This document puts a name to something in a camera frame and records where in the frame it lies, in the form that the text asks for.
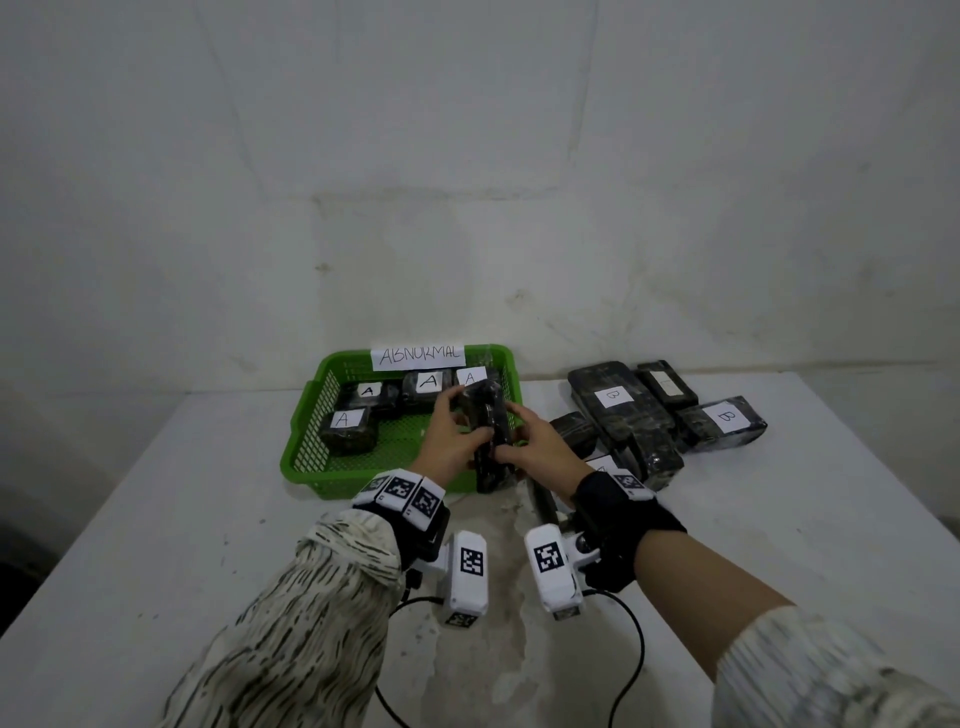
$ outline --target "green plastic basket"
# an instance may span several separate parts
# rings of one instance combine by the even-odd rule
[[[499,370],[503,393],[522,403],[514,355],[496,344],[466,346],[468,367],[492,366]],[[404,414],[399,420],[383,420],[376,448],[362,455],[331,455],[320,441],[323,416],[333,411],[340,385],[348,381],[400,379],[406,372],[375,372],[366,350],[336,352],[320,363],[317,373],[303,387],[300,402],[290,418],[290,439],[280,460],[280,471],[292,483],[310,486],[326,499],[351,498],[377,473],[406,468],[417,457],[430,415]],[[463,473],[449,486],[449,493],[476,491],[476,475]]]

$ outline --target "finger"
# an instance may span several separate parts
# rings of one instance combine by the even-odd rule
[[[540,415],[534,412],[529,407],[524,407],[522,404],[517,404],[514,401],[504,402],[507,405],[507,409],[517,415],[523,422],[531,423],[540,419]]]
[[[515,448],[512,445],[498,445],[493,451],[493,459],[501,465],[510,463],[522,468],[527,461],[526,450],[527,448]]]
[[[484,443],[488,443],[493,437],[492,427],[477,427],[470,434],[464,435],[470,445],[470,449],[477,449]]]
[[[458,384],[455,387],[450,387],[449,389],[444,389],[439,395],[437,395],[437,401],[433,405],[434,412],[449,412],[450,411],[450,400],[459,395],[464,391],[464,385]]]

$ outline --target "forearm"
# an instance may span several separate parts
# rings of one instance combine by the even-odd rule
[[[393,531],[378,516],[349,510],[317,523],[183,676],[160,726],[359,726],[400,574]]]
[[[710,680],[734,640],[790,600],[680,531],[649,531],[634,560],[636,581]]]

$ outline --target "person's left hand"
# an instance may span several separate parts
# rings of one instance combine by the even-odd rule
[[[467,433],[460,431],[460,425],[465,425],[467,419],[450,412],[450,402],[463,391],[463,386],[456,386],[437,395],[420,454],[410,466],[413,473],[426,475],[441,488],[446,488],[465,471],[472,462],[473,452],[493,437],[492,427],[477,427]]]

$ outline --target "wrist strap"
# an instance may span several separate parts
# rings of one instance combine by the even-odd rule
[[[600,562],[584,569],[590,586],[618,592],[631,583],[636,548],[647,531],[686,533],[677,518],[629,471],[587,475],[572,500],[588,542],[600,548]]]
[[[402,569],[409,569],[415,559],[436,560],[450,511],[444,489],[430,478],[402,468],[381,473],[353,497],[352,505],[390,524]]]

